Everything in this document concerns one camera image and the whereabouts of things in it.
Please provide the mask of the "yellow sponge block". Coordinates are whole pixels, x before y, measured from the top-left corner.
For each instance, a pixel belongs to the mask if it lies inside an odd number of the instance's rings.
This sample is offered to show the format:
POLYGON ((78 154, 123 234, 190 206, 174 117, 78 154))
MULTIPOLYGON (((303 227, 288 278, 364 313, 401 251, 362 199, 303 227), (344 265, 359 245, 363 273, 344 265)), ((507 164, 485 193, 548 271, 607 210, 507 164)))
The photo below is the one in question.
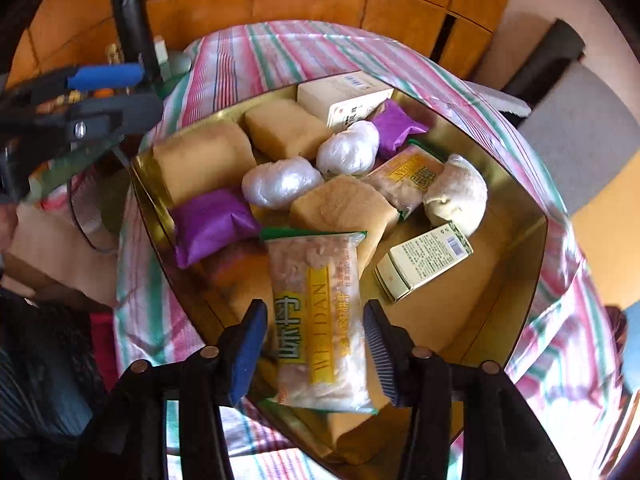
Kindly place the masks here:
POLYGON ((359 275, 373 258, 378 243, 398 222, 398 211, 373 186, 352 176, 338 176, 313 188, 290 207, 288 221, 318 232, 365 232, 358 245, 359 275))
POLYGON ((274 162, 296 156, 313 160, 332 136, 322 120, 290 99, 254 106, 244 119, 254 147, 274 162))
POLYGON ((248 136, 228 120, 180 131, 152 153, 176 206, 218 188, 238 188, 256 167, 248 136))

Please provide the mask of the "purple snack packet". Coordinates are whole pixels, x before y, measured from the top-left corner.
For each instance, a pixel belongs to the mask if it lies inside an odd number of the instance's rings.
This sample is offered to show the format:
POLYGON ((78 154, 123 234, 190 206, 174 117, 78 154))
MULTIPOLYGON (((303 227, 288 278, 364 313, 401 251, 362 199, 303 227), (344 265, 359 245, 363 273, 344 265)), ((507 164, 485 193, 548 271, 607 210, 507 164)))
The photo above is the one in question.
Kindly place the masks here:
POLYGON ((180 269, 213 255, 228 245, 258 237, 260 225, 243 194, 218 188, 172 208, 175 259, 180 269))
POLYGON ((378 129, 380 147, 378 157, 390 159, 396 155, 408 140, 409 136, 427 133, 428 127, 416 122, 393 100, 385 100, 371 118, 371 122, 378 129))

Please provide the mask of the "green white small carton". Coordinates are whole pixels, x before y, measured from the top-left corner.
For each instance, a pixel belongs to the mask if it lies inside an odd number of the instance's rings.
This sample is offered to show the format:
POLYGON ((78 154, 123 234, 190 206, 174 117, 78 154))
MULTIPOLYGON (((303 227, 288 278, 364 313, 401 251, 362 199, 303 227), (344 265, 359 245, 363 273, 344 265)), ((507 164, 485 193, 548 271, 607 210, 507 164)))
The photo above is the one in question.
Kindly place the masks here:
POLYGON ((376 264, 374 275, 387 297, 397 302, 473 252, 454 222, 447 222, 390 248, 376 264))

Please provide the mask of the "white barcode carton box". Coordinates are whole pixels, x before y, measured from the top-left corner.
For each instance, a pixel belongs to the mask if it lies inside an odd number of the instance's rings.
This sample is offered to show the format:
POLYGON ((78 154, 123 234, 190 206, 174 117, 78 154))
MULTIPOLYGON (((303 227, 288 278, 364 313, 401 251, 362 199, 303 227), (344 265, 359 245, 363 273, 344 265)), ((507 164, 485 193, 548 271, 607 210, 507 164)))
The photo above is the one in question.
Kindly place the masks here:
POLYGON ((299 84, 296 102, 338 133, 353 122, 365 120, 393 92, 389 84, 358 70, 299 84))

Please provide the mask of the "white plastic bag ball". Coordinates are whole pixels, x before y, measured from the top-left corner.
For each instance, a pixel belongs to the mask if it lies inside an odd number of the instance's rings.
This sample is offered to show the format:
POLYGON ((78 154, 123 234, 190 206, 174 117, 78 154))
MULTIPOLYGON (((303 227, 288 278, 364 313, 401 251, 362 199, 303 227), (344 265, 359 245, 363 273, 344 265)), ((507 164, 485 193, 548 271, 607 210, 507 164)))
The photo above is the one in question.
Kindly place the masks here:
POLYGON ((360 120, 320 145, 316 167, 325 176, 361 176, 373 168, 379 148, 378 128, 360 120))

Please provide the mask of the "beige sock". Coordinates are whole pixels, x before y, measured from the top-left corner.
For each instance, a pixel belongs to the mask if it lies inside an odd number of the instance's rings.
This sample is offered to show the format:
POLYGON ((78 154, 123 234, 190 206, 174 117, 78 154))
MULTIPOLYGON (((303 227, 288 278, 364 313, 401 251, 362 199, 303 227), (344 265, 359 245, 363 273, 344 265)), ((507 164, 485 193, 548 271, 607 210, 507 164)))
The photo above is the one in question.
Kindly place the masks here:
POLYGON ((466 237, 480 226, 487 201, 484 178, 459 154, 448 157, 444 169, 423 196, 424 210, 433 226, 454 222, 466 237))

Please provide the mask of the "green edged snack packet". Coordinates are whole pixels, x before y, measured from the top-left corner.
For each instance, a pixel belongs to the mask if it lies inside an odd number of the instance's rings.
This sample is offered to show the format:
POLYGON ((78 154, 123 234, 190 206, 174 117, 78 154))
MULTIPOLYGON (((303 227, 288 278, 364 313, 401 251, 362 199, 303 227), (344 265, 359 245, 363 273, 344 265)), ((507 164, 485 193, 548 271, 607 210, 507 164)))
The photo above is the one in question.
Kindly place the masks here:
POLYGON ((371 185, 405 220, 423 203, 423 196, 444 170, 444 164, 418 141, 408 146, 362 180, 371 185))

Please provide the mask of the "grey yellow blue chair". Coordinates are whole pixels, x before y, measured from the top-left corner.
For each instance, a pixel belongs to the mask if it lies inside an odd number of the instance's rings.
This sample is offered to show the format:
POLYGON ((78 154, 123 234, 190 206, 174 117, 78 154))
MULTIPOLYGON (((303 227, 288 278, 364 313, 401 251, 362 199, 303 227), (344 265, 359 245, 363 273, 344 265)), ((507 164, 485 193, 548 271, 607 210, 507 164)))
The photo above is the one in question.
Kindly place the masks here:
POLYGON ((585 44, 557 21, 506 84, 532 107, 510 120, 489 91, 462 94, 487 120, 499 156, 549 221, 532 315, 513 367, 544 404, 614 410, 623 395, 614 326, 593 283, 570 215, 596 197, 638 151, 639 125, 613 90, 582 64, 585 44))

